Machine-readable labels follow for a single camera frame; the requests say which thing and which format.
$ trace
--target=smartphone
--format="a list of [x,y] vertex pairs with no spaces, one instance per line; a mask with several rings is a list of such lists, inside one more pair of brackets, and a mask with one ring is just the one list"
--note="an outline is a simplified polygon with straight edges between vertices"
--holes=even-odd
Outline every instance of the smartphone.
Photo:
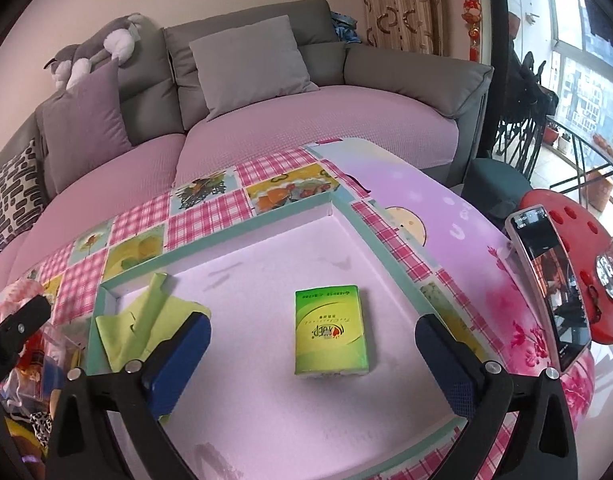
[[513,213],[505,227],[531,282],[552,366],[564,374],[591,343],[584,300],[567,251],[541,205]]

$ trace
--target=pink checkered tablecloth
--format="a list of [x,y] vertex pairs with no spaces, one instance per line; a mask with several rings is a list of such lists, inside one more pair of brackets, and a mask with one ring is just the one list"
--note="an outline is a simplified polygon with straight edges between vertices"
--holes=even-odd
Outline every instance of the pink checkered tablecloth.
[[106,255],[107,250],[103,249],[66,270],[53,307],[51,323],[60,325],[93,312]]
[[109,245],[131,238],[169,218],[171,193],[164,193],[119,215],[113,222]]
[[369,197],[369,192],[366,189],[360,186],[355,179],[343,173],[333,162],[325,158],[322,158],[318,162],[327,169],[331,176],[342,182],[347,188],[352,189],[359,198]]
[[455,300],[464,307],[464,312],[471,318],[471,328],[479,330],[486,338],[491,348],[496,354],[501,354],[504,348],[502,340],[493,333],[485,318],[475,309],[473,303],[469,301],[467,295],[462,292],[453,278],[444,269],[437,272],[440,283],[444,285],[453,295]]
[[[511,439],[511,433],[513,432],[513,426],[516,420],[516,416],[512,413],[509,413],[505,418],[504,424],[498,432],[493,447],[491,447],[491,452],[480,468],[477,480],[491,480],[493,478],[495,469],[500,463],[504,450]],[[440,466],[446,455],[448,455],[460,433],[460,428],[455,427],[453,429],[453,434],[445,438],[444,443],[440,442],[439,444],[435,444],[435,446],[424,451],[421,455],[372,476],[369,480],[427,480]]]
[[71,256],[71,250],[73,244],[68,244],[61,249],[58,249],[55,253],[48,257],[40,267],[38,275],[38,281],[40,283],[48,282],[53,276],[57,276],[60,272],[63,272],[68,265],[69,257]]
[[243,189],[220,196],[171,218],[167,249],[172,251],[252,217],[253,208]]
[[304,148],[297,148],[238,164],[235,172],[240,177],[242,185],[246,187],[314,162],[317,162],[315,156]]
[[398,232],[389,226],[384,219],[367,202],[356,202],[351,205],[365,224],[376,234],[379,240],[389,248],[393,257],[405,268],[414,282],[421,282],[431,275],[431,268],[423,262],[411,249]]

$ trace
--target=gray sofa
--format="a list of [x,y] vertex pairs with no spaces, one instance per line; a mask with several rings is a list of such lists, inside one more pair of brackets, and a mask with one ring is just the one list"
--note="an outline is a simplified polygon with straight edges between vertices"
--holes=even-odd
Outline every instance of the gray sofa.
[[[208,108],[189,41],[284,14],[321,90],[202,121]],[[364,137],[446,186],[459,184],[477,148],[492,72],[468,61],[346,45],[337,38],[325,0],[257,7],[169,28],[146,23],[133,56],[119,70],[133,150],[56,196],[50,168],[59,161],[46,148],[40,105],[0,152],[1,168],[36,139],[48,204],[36,224],[0,252],[0,290],[82,232],[173,185],[314,140]]]

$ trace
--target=patterned throw pillow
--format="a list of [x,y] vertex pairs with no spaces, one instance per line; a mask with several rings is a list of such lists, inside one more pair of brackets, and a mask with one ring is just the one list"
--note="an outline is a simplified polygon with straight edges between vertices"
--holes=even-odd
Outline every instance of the patterned throw pillow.
[[28,231],[44,209],[35,140],[0,170],[0,250]]

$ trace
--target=phone screen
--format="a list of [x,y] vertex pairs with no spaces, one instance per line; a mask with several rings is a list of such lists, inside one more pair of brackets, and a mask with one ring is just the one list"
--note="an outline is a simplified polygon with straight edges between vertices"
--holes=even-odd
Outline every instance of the phone screen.
[[529,256],[551,316],[560,369],[566,370],[591,341],[575,274],[544,208],[517,214],[513,226]]

